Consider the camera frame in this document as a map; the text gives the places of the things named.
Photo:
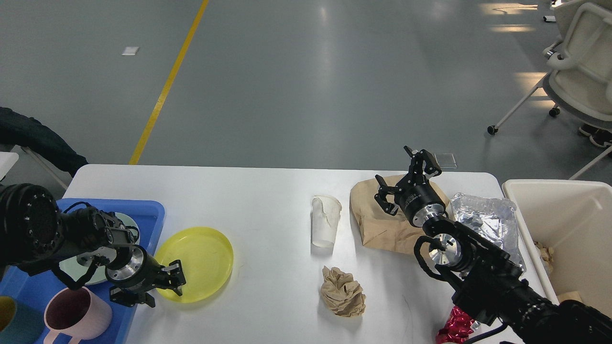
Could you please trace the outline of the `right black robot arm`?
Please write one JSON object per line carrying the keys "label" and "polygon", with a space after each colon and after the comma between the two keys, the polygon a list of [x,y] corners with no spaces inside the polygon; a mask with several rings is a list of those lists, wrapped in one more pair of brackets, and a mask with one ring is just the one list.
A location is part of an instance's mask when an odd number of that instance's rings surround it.
{"label": "right black robot arm", "polygon": [[507,327],[525,344],[609,344],[610,317],[582,302],[568,299],[555,305],[529,286],[509,253],[460,222],[453,221],[430,184],[442,170],[427,150],[404,146],[411,161],[407,174],[394,186],[376,175],[375,201],[395,215],[404,213],[411,225],[421,228],[414,254],[420,268],[453,289],[452,302],[468,316],[498,328],[470,338],[472,344]]}

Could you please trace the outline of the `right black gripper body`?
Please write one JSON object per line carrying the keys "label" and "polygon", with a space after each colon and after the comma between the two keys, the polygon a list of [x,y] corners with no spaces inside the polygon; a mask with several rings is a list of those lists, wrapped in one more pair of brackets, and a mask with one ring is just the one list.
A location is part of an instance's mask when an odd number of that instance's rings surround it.
{"label": "right black gripper body", "polygon": [[400,207],[409,223],[422,228],[424,223],[446,213],[446,205],[430,184],[402,188],[395,195],[395,203]]}

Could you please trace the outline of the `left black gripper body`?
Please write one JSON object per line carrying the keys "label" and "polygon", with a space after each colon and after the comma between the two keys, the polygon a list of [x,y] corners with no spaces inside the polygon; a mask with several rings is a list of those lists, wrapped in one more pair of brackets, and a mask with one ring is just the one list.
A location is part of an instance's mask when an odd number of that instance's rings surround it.
{"label": "left black gripper body", "polygon": [[129,292],[165,286],[162,265],[139,245],[116,248],[116,257],[106,265],[105,276],[115,287]]}

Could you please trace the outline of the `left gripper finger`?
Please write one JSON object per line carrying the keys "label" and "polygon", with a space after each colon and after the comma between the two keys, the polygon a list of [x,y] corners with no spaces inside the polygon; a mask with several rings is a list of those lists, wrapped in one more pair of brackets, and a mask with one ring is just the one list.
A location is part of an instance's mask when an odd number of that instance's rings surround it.
{"label": "left gripper finger", "polygon": [[181,260],[174,260],[168,266],[160,266],[155,276],[155,288],[171,290],[177,296],[182,297],[182,287],[186,284]]}
{"label": "left gripper finger", "polygon": [[118,287],[109,289],[109,300],[125,307],[134,307],[137,304],[145,304],[151,308],[156,307],[155,298],[148,292],[124,291]]}

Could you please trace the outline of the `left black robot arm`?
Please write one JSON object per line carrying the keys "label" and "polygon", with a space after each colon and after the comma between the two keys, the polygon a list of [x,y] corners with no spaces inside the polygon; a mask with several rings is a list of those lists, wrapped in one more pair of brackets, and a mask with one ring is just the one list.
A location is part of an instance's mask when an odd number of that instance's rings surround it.
{"label": "left black robot arm", "polygon": [[155,307],[150,291],[182,296],[186,277],[180,260],[159,264],[136,243],[136,228],[113,212],[79,201],[61,211],[42,186],[3,185],[0,193],[1,265],[29,276],[51,271],[66,287],[85,286],[105,268],[111,302]]}

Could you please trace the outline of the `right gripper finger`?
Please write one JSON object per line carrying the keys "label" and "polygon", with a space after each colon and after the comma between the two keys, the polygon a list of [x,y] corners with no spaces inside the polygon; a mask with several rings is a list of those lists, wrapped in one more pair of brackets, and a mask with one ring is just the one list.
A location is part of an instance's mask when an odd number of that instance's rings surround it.
{"label": "right gripper finger", "polygon": [[380,208],[391,216],[395,216],[398,211],[406,214],[406,192],[407,192],[407,176],[404,175],[394,186],[389,186],[385,179],[376,175],[375,179],[379,185],[377,194],[374,195],[374,200]]}
{"label": "right gripper finger", "polygon": [[435,156],[427,150],[412,150],[404,146],[404,150],[411,158],[407,172],[407,185],[418,186],[430,183],[430,179],[442,173]]}

